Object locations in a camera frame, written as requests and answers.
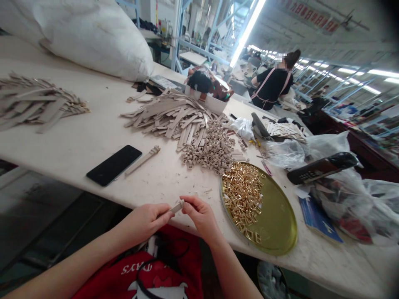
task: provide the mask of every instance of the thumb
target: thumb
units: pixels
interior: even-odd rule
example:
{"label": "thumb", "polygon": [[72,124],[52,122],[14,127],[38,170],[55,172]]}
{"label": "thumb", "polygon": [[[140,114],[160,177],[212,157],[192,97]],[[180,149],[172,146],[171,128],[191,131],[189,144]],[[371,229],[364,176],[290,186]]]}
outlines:
{"label": "thumb", "polygon": [[191,204],[189,204],[188,202],[185,202],[185,203],[183,204],[183,210],[184,210],[184,212],[187,213],[188,216],[190,216],[190,218],[197,217],[197,215],[199,214],[199,213],[194,209],[194,207],[193,207]]}
{"label": "thumb", "polygon": [[154,221],[157,230],[163,227],[168,223],[168,221],[174,216],[172,212],[166,212],[162,216],[160,216],[157,220]]}

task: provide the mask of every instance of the black smartphone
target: black smartphone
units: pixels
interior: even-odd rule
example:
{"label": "black smartphone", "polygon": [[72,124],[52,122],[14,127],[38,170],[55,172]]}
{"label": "black smartphone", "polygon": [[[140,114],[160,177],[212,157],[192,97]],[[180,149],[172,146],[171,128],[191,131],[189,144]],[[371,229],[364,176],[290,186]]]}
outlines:
{"label": "black smartphone", "polygon": [[126,145],[123,149],[117,151],[96,168],[90,170],[86,174],[86,177],[96,182],[100,186],[108,186],[142,154],[143,153],[138,149],[135,149],[130,145]]}

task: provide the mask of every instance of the red bag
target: red bag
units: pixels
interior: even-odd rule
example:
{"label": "red bag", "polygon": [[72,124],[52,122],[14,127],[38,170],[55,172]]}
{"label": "red bag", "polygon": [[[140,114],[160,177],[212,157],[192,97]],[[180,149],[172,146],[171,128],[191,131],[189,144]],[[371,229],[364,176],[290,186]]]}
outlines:
{"label": "red bag", "polygon": [[[140,281],[149,292],[161,298],[202,298],[202,256],[198,237],[170,225],[160,229],[160,232],[163,240],[169,243],[167,248],[170,254],[179,256],[188,249],[177,259],[182,274],[157,260],[142,268]],[[147,298],[138,286],[137,273],[143,263],[152,259],[153,256],[144,251],[116,263],[115,258],[98,270],[73,298]]]}

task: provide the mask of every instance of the round metal tray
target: round metal tray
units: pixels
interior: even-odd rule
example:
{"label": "round metal tray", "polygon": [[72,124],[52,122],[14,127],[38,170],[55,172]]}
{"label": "round metal tray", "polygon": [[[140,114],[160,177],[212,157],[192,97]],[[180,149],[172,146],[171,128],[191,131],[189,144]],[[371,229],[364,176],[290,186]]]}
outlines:
{"label": "round metal tray", "polygon": [[261,189],[263,195],[262,213],[257,216],[257,223],[246,227],[253,232],[258,232],[261,236],[260,244],[248,239],[234,224],[232,215],[224,204],[222,177],[220,191],[224,209],[239,234],[251,245],[270,255],[285,255],[295,247],[298,239],[295,214],[280,186],[265,171],[259,167],[256,168],[266,177],[259,177],[263,184]]}

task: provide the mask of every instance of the blue notebook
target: blue notebook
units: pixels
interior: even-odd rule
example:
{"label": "blue notebook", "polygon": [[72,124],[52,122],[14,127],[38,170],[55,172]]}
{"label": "blue notebook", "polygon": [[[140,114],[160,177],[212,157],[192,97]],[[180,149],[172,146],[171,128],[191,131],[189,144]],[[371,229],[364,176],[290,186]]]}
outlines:
{"label": "blue notebook", "polygon": [[325,211],[313,198],[299,198],[299,202],[307,226],[329,237],[334,242],[344,243]]}

